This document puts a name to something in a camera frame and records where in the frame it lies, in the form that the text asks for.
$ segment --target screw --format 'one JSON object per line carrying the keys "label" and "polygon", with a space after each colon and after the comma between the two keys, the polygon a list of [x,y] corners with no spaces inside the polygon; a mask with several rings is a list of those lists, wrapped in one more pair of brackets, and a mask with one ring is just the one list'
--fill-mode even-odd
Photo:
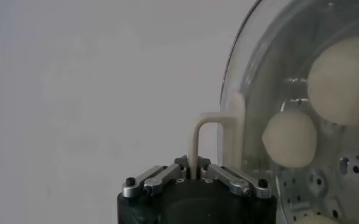
{"label": "screw", "polygon": [[248,187],[243,188],[243,195],[250,196],[251,190]]}
{"label": "screw", "polygon": [[147,194],[152,194],[152,188],[150,186],[144,187],[143,191]]}
{"label": "screw", "polygon": [[125,184],[127,187],[132,187],[136,184],[136,179],[134,177],[126,178]]}
{"label": "screw", "polygon": [[267,188],[269,186],[269,183],[265,179],[259,179],[258,186],[260,186],[262,188]]}

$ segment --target white plastic hook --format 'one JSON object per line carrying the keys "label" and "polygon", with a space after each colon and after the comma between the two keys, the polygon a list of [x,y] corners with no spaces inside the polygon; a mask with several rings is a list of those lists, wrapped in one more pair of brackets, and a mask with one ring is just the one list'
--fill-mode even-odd
{"label": "white plastic hook", "polygon": [[199,131],[206,123],[219,123],[223,128],[222,165],[240,169],[243,154],[243,132],[245,103],[240,93],[229,99],[229,107],[224,113],[202,113],[194,127],[191,147],[188,151],[188,163],[191,179],[197,178]]}

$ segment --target clear plastic dome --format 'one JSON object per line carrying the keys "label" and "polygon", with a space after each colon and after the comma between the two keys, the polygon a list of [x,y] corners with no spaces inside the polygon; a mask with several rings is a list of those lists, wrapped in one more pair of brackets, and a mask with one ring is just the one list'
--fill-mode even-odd
{"label": "clear plastic dome", "polygon": [[[224,112],[233,93],[244,96],[242,169],[273,180],[283,223],[316,214],[339,223],[359,222],[359,125],[330,121],[308,96],[308,75],[316,59],[352,38],[359,39],[359,0],[262,0],[244,20],[233,45],[220,110]],[[347,66],[345,58],[340,60],[339,70]],[[269,120],[286,110],[305,113],[316,127],[315,158],[305,167],[276,164],[263,144],[262,134]]]}

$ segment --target white wall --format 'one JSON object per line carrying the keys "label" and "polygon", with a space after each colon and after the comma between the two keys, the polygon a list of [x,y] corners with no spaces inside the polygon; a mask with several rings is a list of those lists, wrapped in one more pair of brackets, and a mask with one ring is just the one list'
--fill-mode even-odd
{"label": "white wall", "polygon": [[116,223],[125,177],[218,110],[253,1],[0,0],[0,223]]}

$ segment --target white sphere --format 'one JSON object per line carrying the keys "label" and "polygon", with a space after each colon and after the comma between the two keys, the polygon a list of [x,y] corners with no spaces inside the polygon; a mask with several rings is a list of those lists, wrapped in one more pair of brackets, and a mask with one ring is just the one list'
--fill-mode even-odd
{"label": "white sphere", "polygon": [[277,164],[289,168],[305,167],[315,157],[317,131],[306,114],[284,111],[271,118],[262,140],[267,153]]}
{"label": "white sphere", "polygon": [[311,215],[300,219],[297,224],[339,224],[330,218],[322,215]]}
{"label": "white sphere", "polygon": [[309,101],[324,119],[359,126],[359,38],[340,41],[313,63]]}

